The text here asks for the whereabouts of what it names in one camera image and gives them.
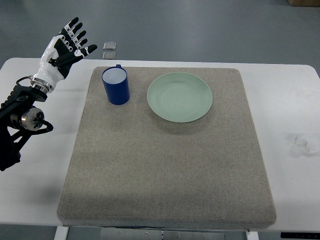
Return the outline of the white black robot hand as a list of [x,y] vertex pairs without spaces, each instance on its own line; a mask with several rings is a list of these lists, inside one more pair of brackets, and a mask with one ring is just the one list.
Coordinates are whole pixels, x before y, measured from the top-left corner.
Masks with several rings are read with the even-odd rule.
[[43,52],[39,69],[31,78],[31,86],[48,94],[59,81],[67,78],[73,64],[94,52],[98,46],[86,46],[86,31],[78,17],[72,19],[54,36]]

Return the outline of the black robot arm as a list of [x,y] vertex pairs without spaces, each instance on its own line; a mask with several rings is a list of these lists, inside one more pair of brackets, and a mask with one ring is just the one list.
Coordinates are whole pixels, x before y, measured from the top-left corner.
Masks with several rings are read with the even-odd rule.
[[5,102],[0,105],[0,170],[21,161],[20,150],[31,136],[51,132],[53,125],[43,111],[34,106],[45,102],[53,86],[46,81],[25,76],[18,79]]

